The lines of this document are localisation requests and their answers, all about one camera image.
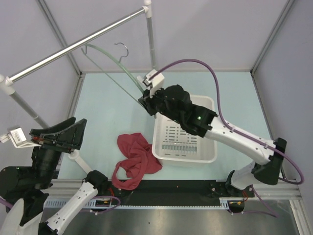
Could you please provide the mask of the red tank top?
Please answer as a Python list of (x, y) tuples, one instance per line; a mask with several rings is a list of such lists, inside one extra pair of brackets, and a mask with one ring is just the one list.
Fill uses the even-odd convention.
[[(141, 133), (122, 134), (117, 138), (117, 145), (126, 157), (119, 161), (112, 174), (112, 184), (124, 190), (136, 189), (145, 174), (155, 174), (162, 170), (162, 165), (152, 153), (152, 145)], [(128, 180), (121, 181), (117, 177), (119, 169), (126, 172)]]

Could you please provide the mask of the mint green plastic hanger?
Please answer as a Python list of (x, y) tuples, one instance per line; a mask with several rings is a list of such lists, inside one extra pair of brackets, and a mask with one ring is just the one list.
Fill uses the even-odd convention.
[(83, 98), (95, 101), (99, 106), (112, 110), (135, 109), (135, 114), (146, 113), (138, 99), (143, 95), (143, 87), (134, 75), (104, 49), (85, 44), (82, 54), (90, 60), (99, 72), (88, 72), (83, 85)]

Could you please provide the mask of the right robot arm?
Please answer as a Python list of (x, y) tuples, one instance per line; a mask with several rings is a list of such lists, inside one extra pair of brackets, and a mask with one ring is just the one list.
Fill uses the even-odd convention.
[(238, 196), (245, 188), (263, 183), (274, 186), (279, 181), (283, 162), (280, 152), (287, 142), (281, 138), (266, 140), (245, 130), (232, 126), (222, 116), (196, 101), (180, 85), (161, 88), (153, 95), (145, 90), (138, 102), (151, 116), (161, 114), (180, 125), (193, 136), (221, 142), (252, 159), (252, 163), (229, 173), (225, 190), (230, 196)]

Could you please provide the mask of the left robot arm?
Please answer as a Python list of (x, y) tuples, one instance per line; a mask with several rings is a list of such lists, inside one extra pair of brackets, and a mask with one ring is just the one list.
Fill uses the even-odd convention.
[(8, 129), (1, 141), (11, 141), (16, 148), (31, 147), (31, 166), (8, 166), (0, 172), (0, 202), (7, 217), (2, 235), (61, 235), (85, 204), (108, 190), (108, 178), (90, 170), (77, 192), (48, 221), (42, 222), (44, 204), (49, 196), (54, 171), (62, 153), (79, 156), (86, 119), (71, 117), (45, 129), (31, 129), (28, 141), (21, 127)]

